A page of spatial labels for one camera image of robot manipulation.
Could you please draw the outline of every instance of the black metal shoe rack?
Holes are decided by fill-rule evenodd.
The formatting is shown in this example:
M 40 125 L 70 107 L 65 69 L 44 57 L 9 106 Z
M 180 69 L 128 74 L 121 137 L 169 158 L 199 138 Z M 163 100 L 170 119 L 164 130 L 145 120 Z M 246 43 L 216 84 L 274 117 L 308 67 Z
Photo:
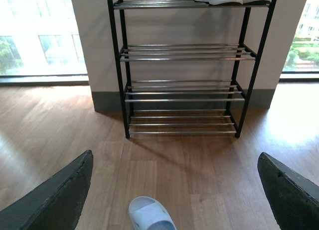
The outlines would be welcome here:
M 240 136 L 249 100 L 253 91 L 261 56 L 273 16 L 276 0 L 270 4 L 249 5 L 208 5 L 193 0 L 108 0 L 112 39 L 123 121 L 126 138 L 131 134 L 215 134 L 234 133 Z M 180 45 L 130 45 L 127 39 L 126 9 L 155 8 L 245 8 L 239 42 L 232 44 L 180 44 Z M 251 8 L 268 8 L 265 26 L 257 52 L 245 45 L 245 34 Z M 115 11 L 120 12 L 123 46 L 119 48 Z M 132 80 L 130 62 L 142 61 L 233 61 L 234 68 L 229 80 Z M 237 82 L 240 61 L 255 62 L 248 91 L 245 92 Z M 121 63 L 125 63 L 126 83 L 122 81 Z M 232 102 L 242 102 L 243 109 L 239 122 L 232 111 Z M 173 106 L 176 103 L 224 103 L 224 108 L 189 109 L 157 108 Z M 145 109 L 136 105 L 147 106 Z

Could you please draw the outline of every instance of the white slipper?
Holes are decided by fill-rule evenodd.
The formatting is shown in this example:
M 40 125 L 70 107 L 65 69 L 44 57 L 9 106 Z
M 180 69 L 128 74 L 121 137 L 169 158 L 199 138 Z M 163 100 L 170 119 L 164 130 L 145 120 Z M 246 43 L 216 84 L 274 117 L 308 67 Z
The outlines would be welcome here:
M 167 210 L 150 197 L 137 197 L 129 206 L 135 230 L 177 230 Z

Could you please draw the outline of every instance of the wooden floor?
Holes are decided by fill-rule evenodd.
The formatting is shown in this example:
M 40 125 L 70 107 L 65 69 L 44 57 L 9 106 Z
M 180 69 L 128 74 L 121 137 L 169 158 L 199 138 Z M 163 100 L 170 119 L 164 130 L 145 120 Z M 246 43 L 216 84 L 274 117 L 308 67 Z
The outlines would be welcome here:
M 179 230 L 278 230 L 257 159 L 265 151 L 319 185 L 319 84 L 280 84 L 233 136 L 124 138 L 89 87 L 0 88 L 0 210 L 83 151 L 94 154 L 77 230 L 133 230 L 128 205 L 159 200 Z

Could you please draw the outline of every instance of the glass window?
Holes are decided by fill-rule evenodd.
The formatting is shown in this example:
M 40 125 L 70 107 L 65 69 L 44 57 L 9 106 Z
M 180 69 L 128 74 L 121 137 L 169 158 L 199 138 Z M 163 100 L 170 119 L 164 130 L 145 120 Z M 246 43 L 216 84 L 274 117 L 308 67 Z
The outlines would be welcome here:
M 23 66 L 22 60 L 11 36 L 0 36 L 0 74 L 6 75 L 12 69 Z
M 41 35 L 39 38 L 49 65 L 84 64 L 79 35 Z
M 283 72 L 319 72 L 319 0 L 307 0 Z
M 73 37 L 73 42 L 74 42 L 76 55 L 78 57 L 79 64 L 85 64 L 82 45 L 81 45 L 81 41 L 80 41 L 80 35 L 74 34 L 74 35 L 72 35 L 72 37 Z

